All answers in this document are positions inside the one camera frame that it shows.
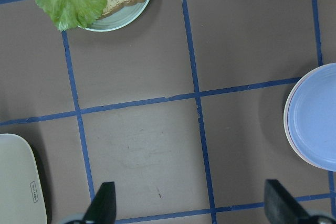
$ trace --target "black object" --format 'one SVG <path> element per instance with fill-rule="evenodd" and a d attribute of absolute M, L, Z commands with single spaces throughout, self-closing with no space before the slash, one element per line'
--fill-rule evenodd
<path fill-rule="evenodd" d="M 276 179 L 265 182 L 265 214 L 271 224 L 336 224 L 325 215 L 310 215 Z"/>
<path fill-rule="evenodd" d="M 66 224 L 114 224 L 117 216 L 115 190 L 114 182 L 101 184 L 83 219 Z"/>

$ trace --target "white plate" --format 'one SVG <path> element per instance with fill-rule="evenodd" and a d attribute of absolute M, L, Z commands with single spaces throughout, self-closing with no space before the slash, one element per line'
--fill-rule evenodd
<path fill-rule="evenodd" d="M 113 31 L 124 27 L 134 21 L 146 8 L 149 0 L 144 3 L 138 3 L 133 6 L 125 6 L 118 12 L 109 17 L 96 20 L 89 25 L 85 30 L 89 31 Z"/>
<path fill-rule="evenodd" d="M 336 63 L 312 70 L 294 86 L 283 120 L 288 141 L 302 159 L 336 170 Z"/>

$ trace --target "blue plate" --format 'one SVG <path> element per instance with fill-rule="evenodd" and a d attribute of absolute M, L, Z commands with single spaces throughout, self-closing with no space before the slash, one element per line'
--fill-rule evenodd
<path fill-rule="evenodd" d="M 296 87 L 287 123 L 291 140 L 309 163 L 336 171 L 336 63 L 313 70 Z"/>

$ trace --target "round plate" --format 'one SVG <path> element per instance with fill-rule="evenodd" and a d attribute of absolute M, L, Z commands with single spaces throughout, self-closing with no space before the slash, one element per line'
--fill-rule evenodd
<path fill-rule="evenodd" d="M 336 63 L 312 70 L 295 85 L 284 124 L 289 143 L 301 158 L 336 170 Z"/>
<path fill-rule="evenodd" d="M 146 8 L 149 0 L 133 6 L 125 6 L 121 10 L 109 17 L 96 20 L 93 24 L 85 28 L 89 31 L 113 31 L 124 27 L 135 20 Z"/>

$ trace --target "logo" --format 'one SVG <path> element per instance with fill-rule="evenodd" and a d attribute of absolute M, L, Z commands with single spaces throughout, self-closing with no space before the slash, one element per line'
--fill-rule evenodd
<path fill-rule="evenodd" d="M 37 189 L 36 189 L 35 181 L 30 183 L 30 189 L 32 190 L 31 194 L 33 196 L 33 201 L 34 203 L 36 203 L 38 201 L 38 196 L 37 196 Z"/>

